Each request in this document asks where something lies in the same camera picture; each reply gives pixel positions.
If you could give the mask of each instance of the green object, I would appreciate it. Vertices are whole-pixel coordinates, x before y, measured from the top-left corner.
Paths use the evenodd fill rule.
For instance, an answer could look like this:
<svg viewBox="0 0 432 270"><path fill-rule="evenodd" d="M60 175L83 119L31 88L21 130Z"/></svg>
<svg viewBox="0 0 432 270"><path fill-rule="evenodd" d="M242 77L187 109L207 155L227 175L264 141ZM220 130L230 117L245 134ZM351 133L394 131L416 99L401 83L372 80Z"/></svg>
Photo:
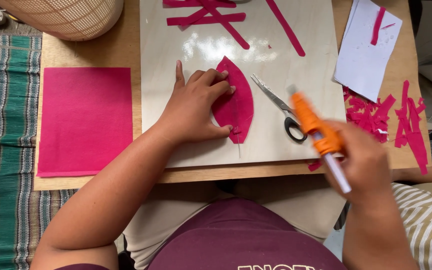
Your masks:
<svg viewBox="0 0 432 270"><path fill-rule="evenodd" d="M29 269L74 190L32 191L41 37L0 35L0 270Z"/></svg>

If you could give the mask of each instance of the scissors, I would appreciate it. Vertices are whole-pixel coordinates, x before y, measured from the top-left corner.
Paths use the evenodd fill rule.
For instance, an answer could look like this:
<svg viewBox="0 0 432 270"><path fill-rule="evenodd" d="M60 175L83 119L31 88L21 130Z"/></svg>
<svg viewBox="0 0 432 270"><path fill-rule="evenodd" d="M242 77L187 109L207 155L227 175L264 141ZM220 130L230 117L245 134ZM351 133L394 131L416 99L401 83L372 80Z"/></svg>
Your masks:
<svg viewBox="0 0 432 270"><path fill-rule="evenodd" d="M272 100L276 106L283 110L286 115L286 119L284 120L284 129L286 130L287 135L295 142L304 142L308 135L304 134L301 129L301 126L294 120L295 116L291 111L291 108L284 103L278 95L276 95L256 74L252 74L251 78L253 81L261 88L261 90L267 95L267 97ZM303 134L303 138L296 138L291 134L290 128L296 128L301 134Z"/></svg>

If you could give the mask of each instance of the wooden table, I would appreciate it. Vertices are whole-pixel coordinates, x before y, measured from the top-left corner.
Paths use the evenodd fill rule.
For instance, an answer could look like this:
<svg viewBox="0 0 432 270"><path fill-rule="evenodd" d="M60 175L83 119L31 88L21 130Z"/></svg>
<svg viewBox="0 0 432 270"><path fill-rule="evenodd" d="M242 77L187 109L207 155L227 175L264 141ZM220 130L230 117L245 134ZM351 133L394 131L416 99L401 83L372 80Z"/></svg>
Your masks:
<svg viewBox="0 0 432 270"><path fill-rule="evenodd" d="M340 46L350 14L352 0L333 0L332 2L336 38L338 46ZM382 98L392 94L397 99L388 114L390 117L388 121L389 139L392 141L395 138L398 127L398 119L394 109L401 107L403 82L405 80L409 80L410 82L408 94L410 97L417 101L421 96L418 85L418 61L408 1L374 0L374 2L386 7L389 12L403 20L401 32L399 33L393 54L387 64L384 81L379 94ZM45 67L130 67L133 92L133 137L137 138L141 134L139 1L127 0L124 5L123 14L116 25L99 38L75 44L75 42L60 40L51 35L43 34L35 172L38 169L43 101L42 85ZM427 122L424 112L420 114L420 117L423 119L420 122L420 128L422 131L425 131L427 130ZM423 132L423 138L428 150L429 166L431 166L429 135L427 132ZM389 152L390 165L393 169L414 168L418 166L409 145L396 148L394 147L394 143L390 142L384 144L384 146ZM323 171L322 169L318 169L312 173L323 173ZM160 182L174 183L301 174L311 174L304 160L166 169ZM92 176L35 177L34 189L80 188L91 178Z"/></svg>

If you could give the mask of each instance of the black scissor handle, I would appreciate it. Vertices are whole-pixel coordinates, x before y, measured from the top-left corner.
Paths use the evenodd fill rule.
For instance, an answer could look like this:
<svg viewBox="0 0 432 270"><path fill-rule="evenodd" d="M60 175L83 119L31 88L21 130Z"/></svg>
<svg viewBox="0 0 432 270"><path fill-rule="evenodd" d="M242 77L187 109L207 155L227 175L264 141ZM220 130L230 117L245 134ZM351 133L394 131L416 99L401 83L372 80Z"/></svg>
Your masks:
<svg viewBox="0 0 432 270"><path fill-rule="evenodd" d="M299 130L301 134L303 134L303 138L298 139L293 136L293 134L291 134L290 127L294 127ZM304 134L303 130L301 130L301 126L291 117L286 117L286 119L284 120L284 129L286 130L287 135L295 142L301 143L308 138L308 135Z"/></svg>

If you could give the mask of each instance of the hand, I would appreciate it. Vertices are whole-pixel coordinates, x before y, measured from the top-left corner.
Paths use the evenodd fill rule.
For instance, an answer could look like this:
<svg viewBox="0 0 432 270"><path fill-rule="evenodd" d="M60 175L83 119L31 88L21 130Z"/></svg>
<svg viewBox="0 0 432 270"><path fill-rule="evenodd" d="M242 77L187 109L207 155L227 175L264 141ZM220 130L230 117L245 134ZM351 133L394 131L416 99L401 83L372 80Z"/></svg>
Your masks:
<svg viewBox="0 0 432 270"><path fill-rule="evenodd" d="M230 125L218 127L209 117L211 105L220 95L231 95L236 87L225 81L228 72L196 71L184 83L183 65L176 62L176 83L163 114L155 124L164 138L176 144L226 138Z"/></svg>
<svg viewBox="0 0 432 270"><path fill-rule="evenodd" d="M341 167L352 190L343 194L333 174L326 168L326 178L331 186L352 204L377 202L382 196L392 198L391 174L384 147L354 124L327 123L343 139L346 160Z"/></svg>

